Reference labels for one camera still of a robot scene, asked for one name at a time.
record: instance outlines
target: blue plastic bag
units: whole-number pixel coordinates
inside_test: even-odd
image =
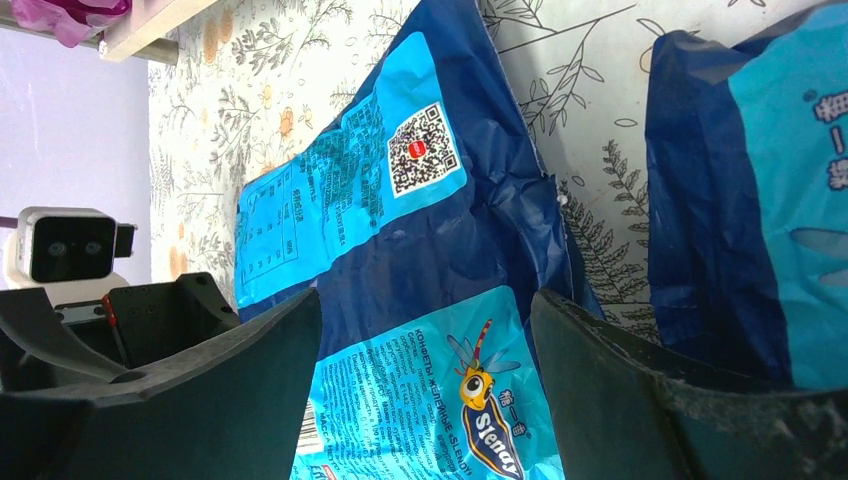
[[[475,2],[422,1],[339,118],[240,198],[242,319],[321,295],[292,478],[564,478],[530,302],[601,313],[556,196]]]
[[[648,278],[665,345],[748,375],[848,385],[848,4],[733,48],[654,46]]]

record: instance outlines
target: light blue label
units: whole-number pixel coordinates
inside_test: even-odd
[[[512,290],[318,362],[291,478],[565,478]]]
[[[436,67],[414,33],[386,58],[374,91],[291,163],[239,199],[239,308],[329,270],[403,215],[466,183]]]
[[[848,5],[815,12],[729,80],[745,125],[795,383],[848,385]]]

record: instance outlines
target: floral patterned fabric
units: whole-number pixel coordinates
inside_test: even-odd
[[[233,301],[245,183],[302,152],[350,101],[415,0],[224,0],[151,63],[154,281],[209,271]],[[483,21],[610,321],[657,340],[643,138],[651,46],[734,44],[815,0],[481,0]]]

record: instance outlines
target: white wall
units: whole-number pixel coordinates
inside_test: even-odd
[[[115,271],[149,283],[147,105],[147,62],[0,30],[0,216],[74,206],[134,223],[135,254]]]

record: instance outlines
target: dark blue plastic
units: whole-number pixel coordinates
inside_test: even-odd
[[[438,32],[430,27],[434,23]],[[500,285],[512,288],[525,322],[532,296],[541,287],[602,315],[583,275],[582,258],[567,239],[554,179],[540,173],[541,162],[508,94],[475,2],[422,1],[388,52],[414,32],[424,33],[435,61],[468,173],[466,185],[435,205],[390,222],[314,280],[241,308],[242,319],[314,284],[326,319],[319,355],[324,358]],[[382,62],[351,105],[372,92],[381,68]],[[324,132],[337,128],[338,119]],[[529,329],[526,334],[529,340]]]
[[[648,93],[648,279],[662,341],[698,360],[787,383],[787,319],[772,269],[784,259],[770,258],[766,247],[728,79],[816,8],[733,48],[685,32],[658,38]]]

